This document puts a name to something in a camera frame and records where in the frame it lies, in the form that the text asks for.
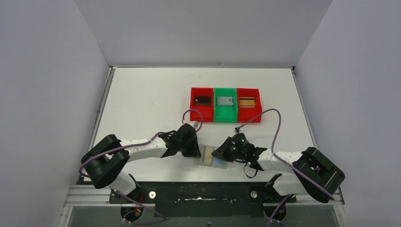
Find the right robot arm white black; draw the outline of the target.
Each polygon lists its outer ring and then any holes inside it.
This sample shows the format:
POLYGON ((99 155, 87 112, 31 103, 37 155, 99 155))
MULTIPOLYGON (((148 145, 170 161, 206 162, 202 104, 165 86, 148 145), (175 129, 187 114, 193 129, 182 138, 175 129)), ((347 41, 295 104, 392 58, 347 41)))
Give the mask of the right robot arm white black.
POLYGON ((266 196, 273 202, 285 195, 307 193, 318 202, 328 203, 345 180, 343 171, 315 147, 274 152, 253 145, 243 133, 228 137, 212 155, 227 162, 243 161, 257 171, 279 172, 281 176, 267 183, 266 196))

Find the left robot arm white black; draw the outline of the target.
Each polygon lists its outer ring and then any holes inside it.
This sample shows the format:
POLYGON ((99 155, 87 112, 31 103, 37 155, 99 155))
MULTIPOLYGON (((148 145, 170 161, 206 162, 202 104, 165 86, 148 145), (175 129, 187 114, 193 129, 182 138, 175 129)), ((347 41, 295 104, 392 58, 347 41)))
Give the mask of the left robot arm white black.
POLYGON ((95 188, 110 187, 133 202, 139 198, 140 186, 131 174, 123 172, 128 162, 145 158, 164 158, 180 152, 184 157, 201 156, 197 121, 183 124, 176 131, 158 132, 150 139, 120 140, 107 135, 81 159, 78 172, 88 177, 95 188))

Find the gold striped card in holder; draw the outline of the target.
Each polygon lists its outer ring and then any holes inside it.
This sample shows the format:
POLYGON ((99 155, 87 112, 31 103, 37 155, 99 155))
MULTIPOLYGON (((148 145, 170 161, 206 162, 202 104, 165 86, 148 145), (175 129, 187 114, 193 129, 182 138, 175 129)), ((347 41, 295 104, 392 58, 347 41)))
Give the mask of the gold striped card in holder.
POLYGON ((200 147, 201 157, 199 158, 198 164, 211 166, 213 162, 212 152, 215 150, 214 146, 203 145, 200 147))

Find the black credit card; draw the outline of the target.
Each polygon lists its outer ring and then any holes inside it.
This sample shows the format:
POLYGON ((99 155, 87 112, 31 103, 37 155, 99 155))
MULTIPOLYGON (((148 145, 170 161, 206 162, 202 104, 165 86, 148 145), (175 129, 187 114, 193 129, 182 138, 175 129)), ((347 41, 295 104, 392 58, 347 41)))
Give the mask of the black credit card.
POLYGON ((196 96, 194 98, 193 104, 196 106, 209 106, 211 105, 210 96, 196 96))

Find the silver credit card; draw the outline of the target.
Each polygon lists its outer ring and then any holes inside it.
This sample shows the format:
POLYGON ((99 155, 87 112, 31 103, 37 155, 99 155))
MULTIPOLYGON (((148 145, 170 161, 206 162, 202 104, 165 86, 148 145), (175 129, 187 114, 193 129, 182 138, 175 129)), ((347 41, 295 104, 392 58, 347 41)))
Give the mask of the silver credit card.
POLYGON ((234 98, 232 96, 218 96, 217 106, 233 106, 234 98))

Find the gold credit card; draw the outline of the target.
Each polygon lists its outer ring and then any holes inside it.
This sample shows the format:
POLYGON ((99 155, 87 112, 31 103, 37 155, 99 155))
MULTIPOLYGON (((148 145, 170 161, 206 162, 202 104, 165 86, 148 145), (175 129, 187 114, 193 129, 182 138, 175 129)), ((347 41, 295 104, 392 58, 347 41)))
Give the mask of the gold credit card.
POLYGON ((253 97, 240 97, 239 107, 241 108, 255 108, 256 102, 253 97))

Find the green plastic bin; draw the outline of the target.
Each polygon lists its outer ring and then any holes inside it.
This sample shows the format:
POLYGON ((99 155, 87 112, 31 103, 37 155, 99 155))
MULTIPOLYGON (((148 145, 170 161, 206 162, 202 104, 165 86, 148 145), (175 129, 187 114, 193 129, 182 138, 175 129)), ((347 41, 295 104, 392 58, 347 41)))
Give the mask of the green plastic bin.
POLYGON ((214 88, 214 122, 235 123, 238 118, 236 88, 214 88))

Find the left red plastic bin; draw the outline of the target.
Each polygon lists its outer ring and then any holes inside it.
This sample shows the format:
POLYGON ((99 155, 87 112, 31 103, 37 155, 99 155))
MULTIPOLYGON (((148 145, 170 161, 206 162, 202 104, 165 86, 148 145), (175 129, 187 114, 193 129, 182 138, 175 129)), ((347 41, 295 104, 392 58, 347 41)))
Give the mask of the left red plastic bin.
POLYGON ((190 98, 190 109, 199 111, 190 111, 191 121, 201 121, 201 116, 204 122, 214 121, 214 88, 212 87, 192 87, 190 98))

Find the red plastic bin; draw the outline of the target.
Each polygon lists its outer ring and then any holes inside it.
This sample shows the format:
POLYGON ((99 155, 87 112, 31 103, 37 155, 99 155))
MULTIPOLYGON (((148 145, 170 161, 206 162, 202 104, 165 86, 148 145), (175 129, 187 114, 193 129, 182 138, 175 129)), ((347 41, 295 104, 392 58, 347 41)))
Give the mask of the red plastic bin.
POLYGON ((259 89, 237 88, 238 114, 237 122, 245 123, 262 112, 259 89))
POLYGON ((214 88, 212 87, 192 87, 190 98, 190 109, 199 111, 190 111, 191 121, 201 121, 201 116, 204 122, 214 121, 214 88))

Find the right red plastic bin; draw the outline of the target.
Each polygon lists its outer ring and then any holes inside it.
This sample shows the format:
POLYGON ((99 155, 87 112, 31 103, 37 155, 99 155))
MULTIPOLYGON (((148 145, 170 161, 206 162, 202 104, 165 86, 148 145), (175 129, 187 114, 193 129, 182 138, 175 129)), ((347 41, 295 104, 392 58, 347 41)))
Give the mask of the right red plastic bin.
POLYGON ((237 88, 238 114, 237 122, 245 123, 262 112, 259 89, 237 88))

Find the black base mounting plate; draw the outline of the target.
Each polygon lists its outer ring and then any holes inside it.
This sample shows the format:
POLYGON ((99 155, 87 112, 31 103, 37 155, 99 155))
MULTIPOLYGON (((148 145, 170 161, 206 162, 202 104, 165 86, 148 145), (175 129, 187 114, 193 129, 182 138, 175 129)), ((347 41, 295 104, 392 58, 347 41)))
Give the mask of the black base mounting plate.
POLYGON ((268 182, 140 182, 137 192, 122 196, 105 187, 107 203, 121 206, 120 214, 138 222, 146 211, 157 218, 270 216, 283 219, 294 195, 281 196, 268 182))

